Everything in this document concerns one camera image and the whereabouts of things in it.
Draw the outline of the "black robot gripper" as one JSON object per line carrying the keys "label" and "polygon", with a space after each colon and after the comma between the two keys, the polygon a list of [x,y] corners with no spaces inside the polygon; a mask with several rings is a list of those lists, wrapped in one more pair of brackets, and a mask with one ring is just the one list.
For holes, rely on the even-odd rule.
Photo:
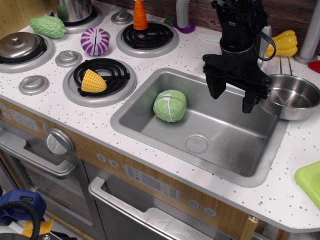
{"label": "black robot gripper", "polygon": [[228,52],[221,48],[221,54],[205,54],[203,72],[213,99],[226,90],[227,84],[245,91],[242,112],[250,114],[261,99],[269,97],[271,80],[258,67],[260,39],[244,51]]}

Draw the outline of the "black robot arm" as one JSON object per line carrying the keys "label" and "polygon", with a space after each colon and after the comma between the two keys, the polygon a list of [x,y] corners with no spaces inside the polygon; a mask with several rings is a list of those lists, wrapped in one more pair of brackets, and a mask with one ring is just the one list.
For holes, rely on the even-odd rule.
{"label": "black robot arm", "polygon": [[203,72],[214,99],[230,84],[245,91],[243,113],[269,96],[272,81],[260,69],[261,39],[270,38],[262,31],[268,25],[268,13],[260,0],[213,0],[222,29],[221,54],[205,54]]}

